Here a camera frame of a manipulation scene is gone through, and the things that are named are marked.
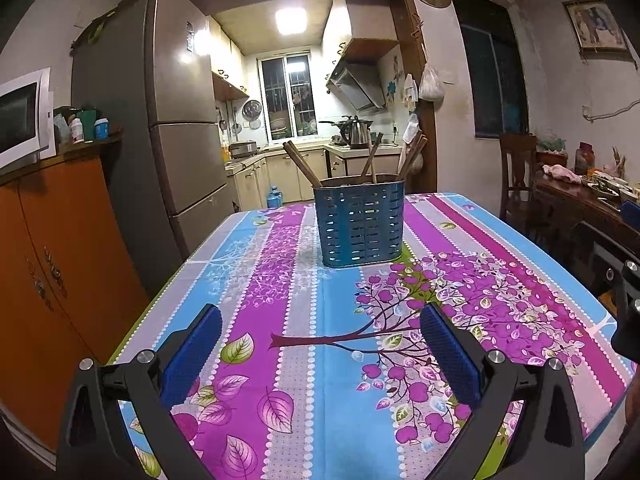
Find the colourful floral tablecloth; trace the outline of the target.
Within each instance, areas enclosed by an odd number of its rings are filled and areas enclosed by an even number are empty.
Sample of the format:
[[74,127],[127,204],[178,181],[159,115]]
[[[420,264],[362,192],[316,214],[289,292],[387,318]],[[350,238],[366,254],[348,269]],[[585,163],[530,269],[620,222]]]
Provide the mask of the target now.
[[559,263],[459,194],[411,195],[389,263],[331,269],[314,206],[232,214],[113,354],[159,347],[206,304],[222,329],[172,410],[218,479],[422,479],[469,420],[421,337],[432,302],[485,349],[558,359],[594,436],[634,374],[608,311]]

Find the steel range hood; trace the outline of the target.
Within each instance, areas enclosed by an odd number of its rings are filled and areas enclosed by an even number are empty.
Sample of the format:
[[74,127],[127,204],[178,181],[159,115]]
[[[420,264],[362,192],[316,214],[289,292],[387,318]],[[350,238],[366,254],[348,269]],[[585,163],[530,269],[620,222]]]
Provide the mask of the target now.
[[342,64],[329,76],[329,86],[341,93],[357,112],[386,107],[380,75],[374,65]]

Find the wooden chopstick green band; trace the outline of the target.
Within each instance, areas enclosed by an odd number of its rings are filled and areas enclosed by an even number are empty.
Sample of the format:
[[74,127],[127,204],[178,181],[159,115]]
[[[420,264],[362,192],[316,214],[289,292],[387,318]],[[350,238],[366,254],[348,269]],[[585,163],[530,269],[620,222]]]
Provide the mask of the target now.
[[405,180],[405,178],[408,176],[409,170],[411,169],[418,155],[422,152],[425,144],[427,144],[427,137],[424,136],[423,133],[418,134],[414,138],[414,140],[410,144],[408,155],[406,156],[398,171],[396,178],[397,181]]

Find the dark wooden chopstick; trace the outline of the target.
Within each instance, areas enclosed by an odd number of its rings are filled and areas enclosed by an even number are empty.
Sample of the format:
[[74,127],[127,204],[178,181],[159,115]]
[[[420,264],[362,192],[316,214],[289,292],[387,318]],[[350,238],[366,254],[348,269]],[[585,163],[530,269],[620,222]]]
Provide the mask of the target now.
[[322,182],[312,171],[310,166],[304,161],[303,155],[299,153],[299,150],[296,148],[294,143],[286,141],[283,143],[282,148],[285,150],[285,153],[288,154],[288,157],[292,159],[296,167],[302,172],[311,186],[313,188],[322,188]]

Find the kitchen window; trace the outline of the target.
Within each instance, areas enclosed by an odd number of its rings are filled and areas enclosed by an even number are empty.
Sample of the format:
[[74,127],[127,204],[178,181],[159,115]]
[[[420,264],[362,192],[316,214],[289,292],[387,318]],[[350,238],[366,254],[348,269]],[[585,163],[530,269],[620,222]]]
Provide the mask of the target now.
[[294,52],[257,61],[269,141],[318,134],[310,53]]

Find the dark wooden side table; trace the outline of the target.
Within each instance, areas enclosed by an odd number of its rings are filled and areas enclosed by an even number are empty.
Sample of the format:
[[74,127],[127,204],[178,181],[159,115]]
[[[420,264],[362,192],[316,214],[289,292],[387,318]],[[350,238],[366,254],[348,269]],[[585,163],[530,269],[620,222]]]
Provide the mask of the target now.
[[555,180],[538,172],[533,186],[534,228],[541,247],[566,268],[591,247],[582,222],[612,238],[631,255],[639,255],[639,231],[623,222],[619,212],[598,200],[589,188]]

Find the wooden chair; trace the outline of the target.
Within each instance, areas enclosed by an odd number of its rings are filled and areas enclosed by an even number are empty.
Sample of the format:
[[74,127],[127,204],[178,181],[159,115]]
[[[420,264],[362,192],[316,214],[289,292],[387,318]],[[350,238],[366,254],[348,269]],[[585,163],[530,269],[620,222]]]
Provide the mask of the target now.
[[537,138],[533,134],[501,133],[501,195],[499,218],[528,235],[533,226]]

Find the steel electric kettle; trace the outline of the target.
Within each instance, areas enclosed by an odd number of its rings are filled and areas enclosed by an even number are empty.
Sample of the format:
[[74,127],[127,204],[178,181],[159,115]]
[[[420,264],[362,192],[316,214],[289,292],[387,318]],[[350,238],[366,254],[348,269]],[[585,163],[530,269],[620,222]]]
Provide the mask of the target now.
[[371,141],[372,120],[346,116],[340,127],[341,136],[350,148],[366,148]]

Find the white microwave oven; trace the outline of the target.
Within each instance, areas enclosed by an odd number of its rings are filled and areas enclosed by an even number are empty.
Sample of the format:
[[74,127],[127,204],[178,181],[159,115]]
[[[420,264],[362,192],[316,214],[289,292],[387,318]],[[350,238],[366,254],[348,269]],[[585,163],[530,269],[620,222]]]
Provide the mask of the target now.
[[50,68],[5,82],[1,94],[1,169],[25,157],[56,154]]

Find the white hanging plastic bag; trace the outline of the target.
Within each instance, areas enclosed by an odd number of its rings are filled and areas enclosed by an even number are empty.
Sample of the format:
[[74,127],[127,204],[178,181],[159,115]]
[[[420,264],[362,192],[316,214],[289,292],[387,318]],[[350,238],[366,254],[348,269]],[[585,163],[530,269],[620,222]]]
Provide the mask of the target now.
[[430,63],[424,65],[418,93],[420,100],[432,103],[440,102],[445,97],[444,85]]

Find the grey tall refrigerator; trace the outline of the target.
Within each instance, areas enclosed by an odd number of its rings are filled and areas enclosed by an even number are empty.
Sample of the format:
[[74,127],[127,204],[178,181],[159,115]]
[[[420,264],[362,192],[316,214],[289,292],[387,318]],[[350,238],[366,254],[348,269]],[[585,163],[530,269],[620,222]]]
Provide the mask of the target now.
[[189,0],[122,0],[72,47],[73,104],[122,128],[103,167],[122,238],[150,295],[233,211],[207,32]]

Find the beige kitchen cabinets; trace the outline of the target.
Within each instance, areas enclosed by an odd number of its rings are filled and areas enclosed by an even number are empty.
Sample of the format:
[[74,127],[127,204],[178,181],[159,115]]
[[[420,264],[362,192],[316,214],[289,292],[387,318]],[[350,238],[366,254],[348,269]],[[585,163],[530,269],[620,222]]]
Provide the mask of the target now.
[[[331,143],[306,143],[297,147],[319,180],[359,176],[369,156],[365,148],[353,150]],[[283,148],[270,148],[256,155],[226,163],[233,201],[241,210],[267,208],[267,196],[274,185],[283,203],[314,199],[311,183]]]

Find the blue perforated utensil holder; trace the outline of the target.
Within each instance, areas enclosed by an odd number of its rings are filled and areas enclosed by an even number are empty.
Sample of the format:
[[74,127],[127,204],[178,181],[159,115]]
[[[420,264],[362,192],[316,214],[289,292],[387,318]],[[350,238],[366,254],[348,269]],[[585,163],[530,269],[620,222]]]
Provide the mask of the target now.
[[399,258],[404,199],[405,183],[394,174],[323,180],[314,190],[323,263],[343,269]]

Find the framed wall picture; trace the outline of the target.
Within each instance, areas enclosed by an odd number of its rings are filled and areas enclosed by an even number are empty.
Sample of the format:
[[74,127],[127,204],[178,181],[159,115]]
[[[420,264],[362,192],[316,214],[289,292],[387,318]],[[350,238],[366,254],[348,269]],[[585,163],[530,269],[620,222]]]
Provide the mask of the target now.
[[582,58],[634,59],[623,29],[603,0],[570,0],[563,8]]

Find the orange wooden cabinet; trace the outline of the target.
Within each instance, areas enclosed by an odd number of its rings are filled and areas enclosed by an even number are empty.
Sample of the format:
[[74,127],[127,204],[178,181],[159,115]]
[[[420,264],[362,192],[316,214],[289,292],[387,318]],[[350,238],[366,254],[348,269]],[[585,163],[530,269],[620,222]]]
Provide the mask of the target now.
[[120,142],[1,178],[1,411],[49,451],[79,362],[107,362],[149,303],[102,168]]

